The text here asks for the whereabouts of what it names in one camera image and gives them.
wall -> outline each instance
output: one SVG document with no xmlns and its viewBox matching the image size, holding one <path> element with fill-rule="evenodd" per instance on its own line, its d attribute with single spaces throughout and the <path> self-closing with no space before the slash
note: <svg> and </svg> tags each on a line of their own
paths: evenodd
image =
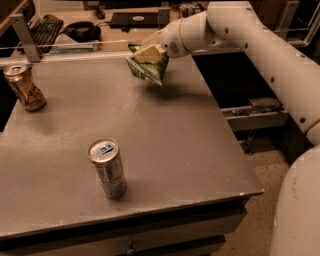
<svg viewBox="0 0 320 256">
<path fill-rule="evenodd" d="M 84 10 L 82 1 L 33 0 L 38 14 Z"/>
</svg>

keyboard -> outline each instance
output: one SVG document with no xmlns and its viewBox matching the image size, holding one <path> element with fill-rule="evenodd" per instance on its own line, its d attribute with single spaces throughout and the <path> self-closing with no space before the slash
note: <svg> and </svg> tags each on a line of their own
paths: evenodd
<svg viewBox="0 0 320 256">
<path fill-rule="evenodd" d="M 60 34 L 62 26 L 63 20 L 47 14 L 42 19 L 39 19 L 31 28 L 30 31 L 35 43 L 40 46 L 43 53 L 48 53 L 51 50 L 52 45 Z"/>
</svg>

gray table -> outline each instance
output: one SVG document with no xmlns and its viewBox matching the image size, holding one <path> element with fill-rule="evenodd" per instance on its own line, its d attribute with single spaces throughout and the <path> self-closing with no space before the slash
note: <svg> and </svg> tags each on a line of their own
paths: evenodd
<svg viewBox="0 0 320 256">
<path fill-rule="evenodd" d="M 190 56 L 170 60 L 163 87 L 133 77 L 124 58 L 36 64 L 33 77 L 47 105 L 30 113 L 17 103 L 0 134 L 0 249 L 21 254 L 30 246 L 7 243 L 263 192 Z M 119 200 L 105 198 L 87 158 L 89 144 L 102 136 L 120 145 L 128 189 Z M 126 234 L 120 240 L 127 246 Z M 43 242 L 40 251 L 50 247 Z M 82 243 L 78 253 L 86 255 L 88 241 Z"/>
</svg>

silver can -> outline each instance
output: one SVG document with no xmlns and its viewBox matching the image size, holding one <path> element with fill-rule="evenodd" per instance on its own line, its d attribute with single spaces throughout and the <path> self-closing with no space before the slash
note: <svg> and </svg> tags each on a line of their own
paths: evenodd
<svg viewBox="0 0 320 256">
<path fill-rule="evenodd" d="M 180 5 L 179 7 L 179 19 L 187 17 L 188 7 L 185 5 Z"/>
<path fill-rule="evenodd" d="M 41 90 L 32 81 L 31 70 L 26 65 L 6 67 L 3 73 L 25 110 L 35 111 L 46 104 Z"/>
<path fill-rule="evenodd" d="M 118 143 L 109 137 L 99 138 L 89 146 L 88 157 L 93 163 L 106 197 L 121 197 L 127 189 L 127 183 Z"/>
</svg>

white cylinder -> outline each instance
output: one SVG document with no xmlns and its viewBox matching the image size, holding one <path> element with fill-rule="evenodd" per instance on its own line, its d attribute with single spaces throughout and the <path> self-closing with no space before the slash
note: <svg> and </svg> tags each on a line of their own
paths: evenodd
<svg viewBox="0 0 320 256">
<path fill-rule="evenodd" d="M 290 167 L 281 187 L 270 256 L 318 256 L 320 241 L 320 147 Z"/>
</svg>

